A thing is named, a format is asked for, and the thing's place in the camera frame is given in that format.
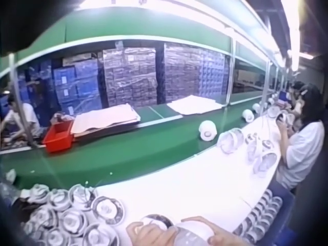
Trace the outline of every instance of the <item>wall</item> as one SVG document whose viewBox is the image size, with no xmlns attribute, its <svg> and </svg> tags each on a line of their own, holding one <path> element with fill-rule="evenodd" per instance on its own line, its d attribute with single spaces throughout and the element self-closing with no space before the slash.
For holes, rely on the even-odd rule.
<svg viewBox="0 0 328 246">
<path fill-rule="evenodd" d="M 300 80 L 306 84 L 312 83 L 316 85 L 321 92 L 323 92 L 324 72 L 323 62 L 320 57 L 313 60 L 302 58 L 300 60 L 299 72 L 300 74 L 297 75 L 296 80 Z"/>
<path fill-rule="evenodd" d="M 230 53 L 230 37 L 208 26 L 166 13 L 141 8 L 103 8 L 77 11 L 58 21 L 41 35 L 28 49 L 17 54 L 20 63 L 62 49 L 64 44 L 77 45 L 86 38 L 110 37 L 113 35 L 148 35 L 176 38 Z M 250 49 L 237 43 L 236 56 L 255 67 L 265 70 L 265 61 Z M 0 77 L 8 68 L 8 58 L 0 62 Z"/>
</svg>

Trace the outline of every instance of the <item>dark hair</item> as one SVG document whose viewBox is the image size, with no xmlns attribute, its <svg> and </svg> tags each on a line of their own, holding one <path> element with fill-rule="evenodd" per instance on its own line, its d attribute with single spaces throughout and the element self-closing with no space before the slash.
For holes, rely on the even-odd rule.
<svg viewBox="0 0 328 246">
<path fill-rule="evenodd" d="M 8 95 L 7 103 L 8 105 L 12 105 L 12 103 L 15 102 L 15 98 L 13 94 Z"/>
<path fill-rule="evenodd" d="M 305 85 L 301 88 L 300 97 L 304 100 L 304 106 L 301 113 L 301 131 L 308 124 L 322 120 L 324 103 L 323 96 L 319 89 L 312 84 Z"/>
<path fill-rule="evenodd" d="M 292 88 L 294 90 L 300 90 L 302 89 L 302 87 L 304 86 L 305 84 L 302 82 L 302 81 L 296 81 L 293 85 L 292 85 Z"/>
</svg>

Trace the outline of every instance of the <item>white shirt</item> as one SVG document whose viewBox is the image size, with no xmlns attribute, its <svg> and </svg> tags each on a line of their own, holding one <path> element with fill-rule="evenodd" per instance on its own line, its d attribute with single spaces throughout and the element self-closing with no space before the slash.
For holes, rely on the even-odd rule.
<svg viewBox="0 0 328 246">
<path fill-rule="evenodd" d="M 300 132 L 289 139 L 287 148 L 287 163 L 279 163 L 276 179 L 286 189 L 293 189 L 311 171 L 322 149 L 324 127 L 321 121 L 308 124 Z"/>
<path fill-rule="evenodd" d="M 23 103 L 23 112 L 25 114 L 26 121 L 28 123 L 34 123 L 31 132 L 33 136 L 37 136 L 40 132 L 40 124 L 32 105 Z M 23 124 L 20 119 L 21 118 L 18 113 L 14 112 L 13 110 L 10 110 L 4 118 L 4 122 L 16 123 L 20 129 L 23 129 Z"/>
</svg>

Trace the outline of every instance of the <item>white work surface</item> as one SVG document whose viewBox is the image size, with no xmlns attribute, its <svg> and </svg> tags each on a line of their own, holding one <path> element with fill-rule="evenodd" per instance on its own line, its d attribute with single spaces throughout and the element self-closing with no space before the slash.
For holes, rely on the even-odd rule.
<svg viewBox="0 0 328 246">
<path fill-rule="evenodd" d="M 167 216 L 173 223 L 203 216 L 232 232 L 247 217 L 272 180 L 280 159 L 275 121 L 257 118 L 243 129 L 270 139 L 278 155 L 265 178 L 253 174 L 247 164 L 247 145 L 225 155 L 212 147 L 176 165 L 136 179 L 97 188 L 98 194 L 119 199 L 125 207 L 124 221 L 116 226 L 121 245 L 131 245 L 126 226 L 149 214 Z"/>
</svg>

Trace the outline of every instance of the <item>green conveyor belt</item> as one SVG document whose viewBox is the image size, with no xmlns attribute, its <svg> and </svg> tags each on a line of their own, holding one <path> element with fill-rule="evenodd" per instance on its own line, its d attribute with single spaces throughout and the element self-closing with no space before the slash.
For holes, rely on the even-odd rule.
<svg viewBox="0 0 328 246">
<path fill-rule="evenodd" d="M 105 137 L 85 146 L 49 156 L 45 149 L 2 155 L 5 171 L 15 168 L 17 186 L 30 188 L 44 183 L 52 188 L 69 188 L 76 183 L 91 186 L 115 183 L 173 165 L 216 143 L 198 137 L 199 124 L 212 120 L 220 131 L 243 127 L 241 114 L 256 100 L 203 115 L 193 115 L 134 132 Z"/>
</svg>

